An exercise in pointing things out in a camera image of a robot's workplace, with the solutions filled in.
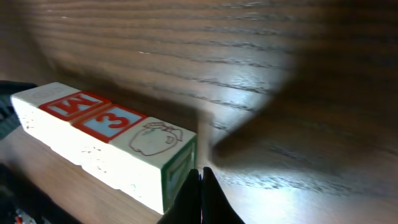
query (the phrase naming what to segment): block with letter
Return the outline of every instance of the block with letter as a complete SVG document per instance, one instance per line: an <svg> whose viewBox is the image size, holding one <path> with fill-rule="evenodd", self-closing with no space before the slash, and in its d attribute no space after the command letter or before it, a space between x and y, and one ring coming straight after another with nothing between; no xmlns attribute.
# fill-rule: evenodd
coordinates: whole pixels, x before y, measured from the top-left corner
<svg viewBox="0 0 398 224"><path fill-rule="evenodd" d="M26 132L161 214L195 167L194 132L90 92L51 83L11 100Z"/></svg>

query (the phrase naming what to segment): wood grain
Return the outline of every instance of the wood grain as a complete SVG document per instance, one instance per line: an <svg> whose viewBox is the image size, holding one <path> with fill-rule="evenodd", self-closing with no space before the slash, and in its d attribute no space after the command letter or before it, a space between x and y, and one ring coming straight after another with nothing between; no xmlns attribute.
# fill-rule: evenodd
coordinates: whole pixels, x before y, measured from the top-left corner
<svg viewBox="0 0 398 224"><path fill-rule="evenodd" d="M245 222L397 222L398 2L19 0L0 10L5 78L58 80L197 130L199 168L214 168ZM6 139L16 166L83 222L159 218L38 142L33 156L21 136ZM57 184L79 190L67 199Z"/></svg>

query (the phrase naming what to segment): apple drawing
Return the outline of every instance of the apple drawing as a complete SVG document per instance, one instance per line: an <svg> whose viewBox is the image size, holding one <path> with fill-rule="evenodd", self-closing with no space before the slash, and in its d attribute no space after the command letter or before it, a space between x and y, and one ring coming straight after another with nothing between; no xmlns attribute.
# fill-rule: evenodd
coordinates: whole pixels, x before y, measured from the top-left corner
<svg viewBox="0 0 398 224"><path fill-rule="evenodd" d="M181 129L166 126L164 122L152 122L132 137L129 146L143 156L154 156L175 147L182 138Z"/></svg>

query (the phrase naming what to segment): green face of block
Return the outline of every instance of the green face of block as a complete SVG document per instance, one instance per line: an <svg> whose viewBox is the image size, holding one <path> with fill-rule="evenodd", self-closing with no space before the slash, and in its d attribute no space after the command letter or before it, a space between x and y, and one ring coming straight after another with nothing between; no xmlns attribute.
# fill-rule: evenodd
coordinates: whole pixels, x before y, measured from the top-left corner
<svg viewBox="0 0 398 224"><path fill-rule="evenodd" d="M197 137L191 139L162 169L163 208L174 202L191 169L196 166Z"/></svg>

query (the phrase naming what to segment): wooden table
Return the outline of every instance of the wooden table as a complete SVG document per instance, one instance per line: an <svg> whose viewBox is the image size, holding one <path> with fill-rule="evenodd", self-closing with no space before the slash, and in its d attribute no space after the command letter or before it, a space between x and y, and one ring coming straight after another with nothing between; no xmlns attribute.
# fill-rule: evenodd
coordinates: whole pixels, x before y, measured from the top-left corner
<svg viewBox="0 0 398 224"><path fill-rule="evenodd" d="M2 79L58 80L198 131L199 168L245 222L398 222L395 1L0 6ZM21 129L1 146L83 223L160 217Z"/></svg>

